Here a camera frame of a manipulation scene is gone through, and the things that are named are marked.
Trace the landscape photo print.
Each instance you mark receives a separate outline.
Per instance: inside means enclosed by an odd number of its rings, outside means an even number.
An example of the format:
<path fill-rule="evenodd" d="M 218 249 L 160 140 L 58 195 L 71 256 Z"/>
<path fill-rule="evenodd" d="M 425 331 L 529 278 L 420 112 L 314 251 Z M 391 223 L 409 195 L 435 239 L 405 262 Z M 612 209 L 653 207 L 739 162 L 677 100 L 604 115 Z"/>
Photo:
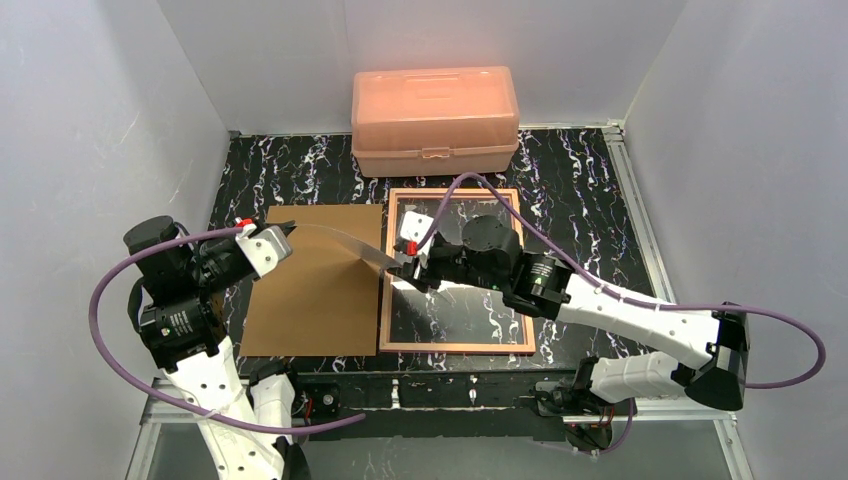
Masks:
<path fill-rule="evenodd" d="M 317 224 L 297 223 L 296 230 L 302 229 L 311 229 L 329 236 L 349 252 L 381 271 L 388 272 L 401 267 L 401 263 L 393 256 L 341 230 Z"/>

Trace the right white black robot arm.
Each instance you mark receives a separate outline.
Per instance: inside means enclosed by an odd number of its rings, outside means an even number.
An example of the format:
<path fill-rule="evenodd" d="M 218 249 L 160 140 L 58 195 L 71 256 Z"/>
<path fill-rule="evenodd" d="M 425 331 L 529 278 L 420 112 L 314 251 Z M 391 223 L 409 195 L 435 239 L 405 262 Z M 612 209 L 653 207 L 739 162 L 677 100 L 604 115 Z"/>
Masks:
<path fill-rule="evenodd" d="M 594 327 L 647 345 L 651 353 L 588 357 L 569 385 L 535 395 L 551 413 L 612 406 L 634 397 L 685 396 L 701 405 L 739 411 L 749 353 L 747 317 L 732 305 L 680 312 L 670 303 L 583 278 L 548 255 L 523 249 L 519 235 L 495 216 L 473 218 L 453 244 L 434 218 L 402 216 L 394 249 L 406 261 L 392 273 L 422 293 L 443 283 L 498 292 L 503 304 L 533 318 Z"/>

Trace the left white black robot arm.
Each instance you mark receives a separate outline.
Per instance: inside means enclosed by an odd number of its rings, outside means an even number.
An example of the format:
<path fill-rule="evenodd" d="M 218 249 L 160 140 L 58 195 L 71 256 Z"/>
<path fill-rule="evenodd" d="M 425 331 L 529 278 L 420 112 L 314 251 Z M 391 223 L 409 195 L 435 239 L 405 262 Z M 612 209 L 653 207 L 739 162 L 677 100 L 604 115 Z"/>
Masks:
<path fill-rule="evenodd" d="M 242 280 L 268 274 L 292 249 L 294 222 L 247 221 L 235 237 L 182 245 L 138 262 L 141 278 L 128 314 L 156 366 L 187 403 L 204 409 L 198 428 L 221 479 L 308 479 L 311 472 L 290 434 L 242 430 L 213 420 L 288 429 L 296 388 L 282 361 L 243 385 L 223 315 L 224 293 Z"/>

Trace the brown cardboard backing board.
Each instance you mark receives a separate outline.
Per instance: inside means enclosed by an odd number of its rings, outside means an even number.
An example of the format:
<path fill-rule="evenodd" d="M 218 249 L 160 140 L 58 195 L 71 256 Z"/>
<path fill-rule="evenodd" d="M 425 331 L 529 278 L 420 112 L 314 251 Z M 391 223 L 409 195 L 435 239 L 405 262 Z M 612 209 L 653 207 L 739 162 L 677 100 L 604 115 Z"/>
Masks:
<path fill-rule="evenodd" d="M 273 206 L 267 220 L 328 226 L 382 246 L 380 204 Z M 378 268 L 311 229 L 295 228 L 287 239 L 292 255 L 252 287 L 241 355 L 375 355 Z"/>

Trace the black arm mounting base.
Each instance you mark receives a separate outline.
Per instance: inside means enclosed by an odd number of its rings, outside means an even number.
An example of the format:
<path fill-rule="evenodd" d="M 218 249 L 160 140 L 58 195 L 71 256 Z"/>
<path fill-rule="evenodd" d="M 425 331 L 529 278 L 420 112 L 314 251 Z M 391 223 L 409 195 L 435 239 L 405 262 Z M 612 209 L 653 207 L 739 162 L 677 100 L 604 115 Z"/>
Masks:
<path fill-rule="evenodd" d="M 572 404 L 569 370 L 294 374 L 295 417 L 312 424 L 365 414 L 316 441 L 355 438 L 528 437 L 608 447 L 628 405 Z"/>

